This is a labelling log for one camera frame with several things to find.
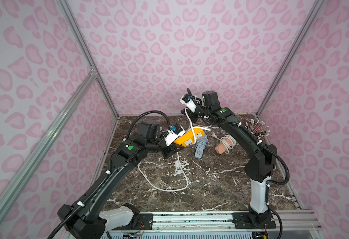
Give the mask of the yellow power strip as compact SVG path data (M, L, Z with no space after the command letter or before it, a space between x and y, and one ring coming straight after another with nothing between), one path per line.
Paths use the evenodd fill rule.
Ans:
M177 138L174 143L181 145L183 147L187 147L193 143L195 143L197 140L202 138L205 135L205 132L200 127L196 127L193 130L190 129L188 132L186 132L181 137Z

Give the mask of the light blue power strip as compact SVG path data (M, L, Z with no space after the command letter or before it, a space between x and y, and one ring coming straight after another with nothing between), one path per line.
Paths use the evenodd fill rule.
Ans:
M196 148L195 148L195 154L194 157L196 159L201 159L203 156L203 152L208 144L208 138L207 135L202 136L200 139L196 141Z

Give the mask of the pink power strip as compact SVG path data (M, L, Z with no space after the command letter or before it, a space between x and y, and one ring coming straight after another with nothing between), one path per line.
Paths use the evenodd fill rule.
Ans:
M218 140L220 141L220 143L215 147L215 150L218 154L229 154L229 151L232 150L236 145L236 140L229 134L224 135Z

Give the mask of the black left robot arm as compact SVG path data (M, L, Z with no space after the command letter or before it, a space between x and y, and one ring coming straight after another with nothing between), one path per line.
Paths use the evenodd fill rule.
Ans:
M175 140L185 132L179 124L170 123L162 111L148 111L136 117L126 139L111 155L105 173L72 205L64 204L58 210L61 222L48 238L54 238L62 228L77 239L99 239L115 228L135 226L139 210L130 204L109 212L101 210L124 178L149 153L161 153L167 159L181 151L184 147Z

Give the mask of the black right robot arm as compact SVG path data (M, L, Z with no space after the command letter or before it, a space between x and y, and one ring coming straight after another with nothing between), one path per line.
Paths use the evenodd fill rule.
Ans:
M256 217L271 214L268 195L271 185L286 185L290 179L290 171L284 160L277 154L274 145L268 145L251 133L245 125L235 116L235 113L220 105L216 91L203 92L201 98L196 98L189 88L187 95L182 98L190 105L192 117L204 119L208 123L218 126L232 136L245 150L249 161L244 167L246 175L251 180L251 202L249 213ZM272 174L276 162L279 161L285 171L282 181L273 180Z

